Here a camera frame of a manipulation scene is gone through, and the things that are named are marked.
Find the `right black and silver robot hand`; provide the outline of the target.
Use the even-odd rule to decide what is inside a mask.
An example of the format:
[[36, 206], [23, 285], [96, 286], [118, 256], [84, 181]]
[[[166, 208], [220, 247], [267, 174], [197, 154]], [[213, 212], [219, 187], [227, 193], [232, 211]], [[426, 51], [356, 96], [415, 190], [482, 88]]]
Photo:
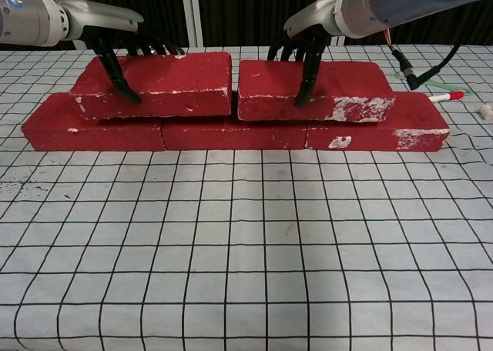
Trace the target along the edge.
[[280, 59], [288, 61], [294, 55], [303, 63], [300, 88], [295, 106], [305, 106], [315, 87], [322, 54], [334, 36], [341, 35], [334, 17], [337, 0], [316, 0], [289, 17], [280, 35], [270, 44], [267, 59], [273, 61], [280, 52]]

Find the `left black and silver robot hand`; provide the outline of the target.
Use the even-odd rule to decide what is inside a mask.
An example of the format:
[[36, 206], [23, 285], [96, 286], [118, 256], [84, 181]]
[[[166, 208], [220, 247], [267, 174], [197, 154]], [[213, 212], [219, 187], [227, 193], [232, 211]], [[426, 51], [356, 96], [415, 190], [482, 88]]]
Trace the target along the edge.
[[90, 46], [115, 90], [131, 102], [139, 103], [141, 98], [126, 81], [114, 44], [122, 45], [131, 56], [184, 53], [161, 29], [145, 23], [143, 16], [131, 9], [88, 0], [62, 0], [59, 4], [69, 19], [66, 38]]

